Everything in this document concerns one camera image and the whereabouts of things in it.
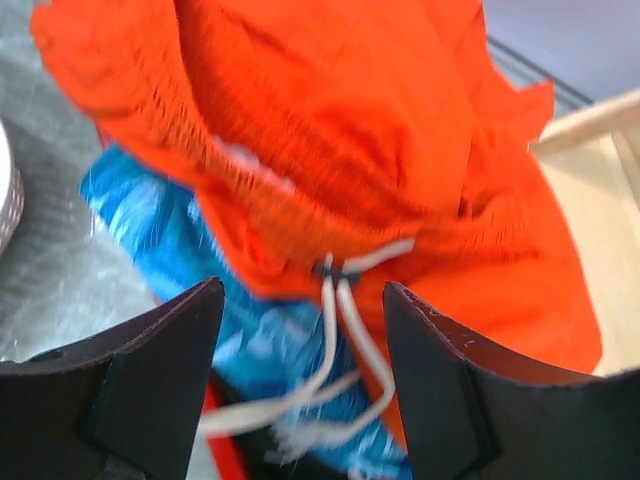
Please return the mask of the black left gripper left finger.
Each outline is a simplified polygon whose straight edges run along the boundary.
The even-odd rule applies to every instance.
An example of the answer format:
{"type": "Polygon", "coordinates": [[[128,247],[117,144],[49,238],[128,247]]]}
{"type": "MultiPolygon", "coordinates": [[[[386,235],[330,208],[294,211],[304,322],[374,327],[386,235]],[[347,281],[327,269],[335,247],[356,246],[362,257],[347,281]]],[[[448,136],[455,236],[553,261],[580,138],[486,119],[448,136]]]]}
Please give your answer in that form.
{"type": "Polygon", "coordinates": [[[5,479],[182,479],[221,323],[203,281],[84,340],[1,366],[5,479]]]}

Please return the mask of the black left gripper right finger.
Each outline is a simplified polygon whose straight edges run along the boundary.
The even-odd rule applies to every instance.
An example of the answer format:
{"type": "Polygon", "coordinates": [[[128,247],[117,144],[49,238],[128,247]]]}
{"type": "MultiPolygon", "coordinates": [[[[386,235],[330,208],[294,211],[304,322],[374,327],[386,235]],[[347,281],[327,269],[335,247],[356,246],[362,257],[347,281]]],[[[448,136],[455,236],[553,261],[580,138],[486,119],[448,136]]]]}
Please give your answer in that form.
{"type": "Polygon", "coordinates": [[[387,343],[417,479],[635,479],[639,374],[549,365],[384,289],[387,343]]]}

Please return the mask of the orange drawstring shorts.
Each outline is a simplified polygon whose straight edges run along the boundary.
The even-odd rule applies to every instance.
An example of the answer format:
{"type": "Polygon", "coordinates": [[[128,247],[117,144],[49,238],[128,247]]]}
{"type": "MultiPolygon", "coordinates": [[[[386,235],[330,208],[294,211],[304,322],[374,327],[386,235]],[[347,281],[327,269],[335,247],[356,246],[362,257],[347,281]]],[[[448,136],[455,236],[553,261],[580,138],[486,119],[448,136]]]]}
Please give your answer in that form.
{"type": "Polygon", "coordinates": [[[553,86],[501,75],[480,2],[42,1],[30,30],[101,134],[194,192],[252,292],[322,308],[313,376],[206,416],[206,433],[334,397],[345,327],[373,403],[305,433],[337,445],[380,419],[402,438],[389,281],[534,359],[584,374],[598,364],[581,261],[529,150],[553,86]]]}

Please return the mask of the blue leaf-patterned shorts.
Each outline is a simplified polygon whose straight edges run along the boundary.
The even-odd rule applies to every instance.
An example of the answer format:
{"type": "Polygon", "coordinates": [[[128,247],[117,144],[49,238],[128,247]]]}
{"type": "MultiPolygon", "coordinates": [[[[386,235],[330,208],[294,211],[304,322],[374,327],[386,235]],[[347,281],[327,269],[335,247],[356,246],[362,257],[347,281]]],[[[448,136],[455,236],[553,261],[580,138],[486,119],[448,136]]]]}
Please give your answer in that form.
{"type": "MultiPolygon", "coordinates": [[[[321,364],[324,325],[306,301],[262,300],[229,268],[210,234],[194,194],[109,146],[89,169],[80,192],[131,256],[160,301],[209,277],[224,286],[225,301],[213,356],[213,378],[231,404],[286,394],[321,364]]],[[[286,458],[280,439],[314,420],[349,422],[369,406],[362,383],[336,398],[288,413],[275,426],[241,435],[237,445],[256,479],[408,479],[408,456],[380,421],[349,442],[286,458]]]]}

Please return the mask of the red plastic bin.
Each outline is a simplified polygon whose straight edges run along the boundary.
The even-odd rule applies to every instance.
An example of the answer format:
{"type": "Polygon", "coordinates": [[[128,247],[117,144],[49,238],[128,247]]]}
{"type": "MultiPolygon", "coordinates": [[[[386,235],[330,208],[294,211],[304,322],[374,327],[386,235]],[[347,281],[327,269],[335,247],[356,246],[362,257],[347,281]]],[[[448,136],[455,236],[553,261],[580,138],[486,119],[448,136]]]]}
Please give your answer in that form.
{"type": "MultiPolygon", "coordinates": [[[[223,394],[216,385],[214,377],[211,376],[205,392],[202,416],[214,413],[224,404],[223,394]]],[[[206,434],[205,437],[221,480],[250,479],[244,457],[232,437],[213,434],[206,434]]]]}

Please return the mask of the white perforated laundry basket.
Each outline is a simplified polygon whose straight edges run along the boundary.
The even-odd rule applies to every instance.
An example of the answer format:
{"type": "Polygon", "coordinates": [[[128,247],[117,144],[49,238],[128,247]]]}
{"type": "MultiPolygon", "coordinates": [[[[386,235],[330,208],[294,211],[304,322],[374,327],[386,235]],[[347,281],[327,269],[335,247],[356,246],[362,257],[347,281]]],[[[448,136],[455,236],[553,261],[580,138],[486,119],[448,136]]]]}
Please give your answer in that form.
{"type": "Polygon", "coordinates": [[[3,254],[24,211],[24,186],[4,122],[0,126],[0,168],[0,253],[3,254]]]}

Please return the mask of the wooden clothes rack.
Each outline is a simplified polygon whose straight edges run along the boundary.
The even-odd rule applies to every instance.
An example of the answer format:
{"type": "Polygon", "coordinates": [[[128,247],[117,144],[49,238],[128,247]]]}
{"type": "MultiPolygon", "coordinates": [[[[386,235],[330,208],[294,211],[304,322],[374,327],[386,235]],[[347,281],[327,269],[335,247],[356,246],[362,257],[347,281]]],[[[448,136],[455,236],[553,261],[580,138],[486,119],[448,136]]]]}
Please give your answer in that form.
{"type": "Polygon", "coordinates": [[[532,151],[568,220],[598,317],[595,372],[639,364],[639,92],[551,121],[532,151]]]}

